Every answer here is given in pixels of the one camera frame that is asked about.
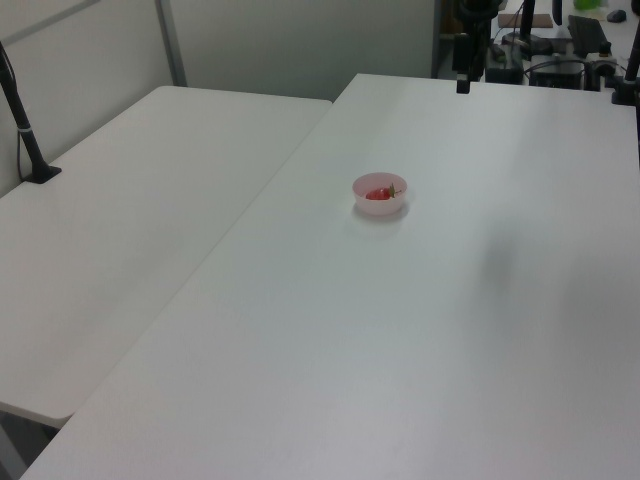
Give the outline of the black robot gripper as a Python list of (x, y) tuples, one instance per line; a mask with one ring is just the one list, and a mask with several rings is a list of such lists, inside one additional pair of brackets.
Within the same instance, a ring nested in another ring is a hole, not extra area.
[(456, 93), (468, 94), (470, 80), (467, 74), (471, 64), (471, 37), (467, 33), (454, 36), (452, 69), (458, 73), (456, 77)]

